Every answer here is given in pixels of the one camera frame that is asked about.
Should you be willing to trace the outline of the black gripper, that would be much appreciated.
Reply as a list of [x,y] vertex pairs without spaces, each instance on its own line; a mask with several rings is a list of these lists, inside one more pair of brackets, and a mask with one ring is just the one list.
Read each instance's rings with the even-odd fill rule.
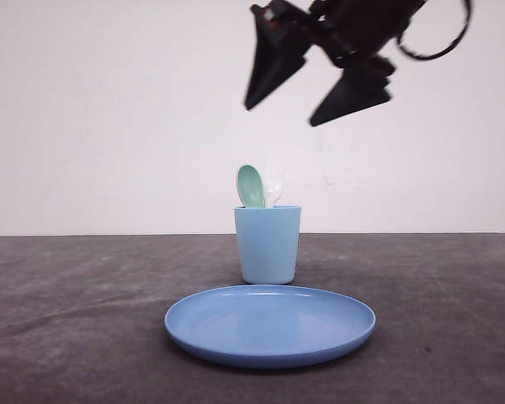
[[[287,1],[252,5],[257,44],[246,109],[302,68],[310,44],[321,47],[335,66],[345,66],[309,118],[311,126],[389,102],[385,87],[394,65],[387,58],[370,57],[401,34],[423,5],[423,1],[314,1],[306,11]],[[347,60],[358,61],[346,65]]]

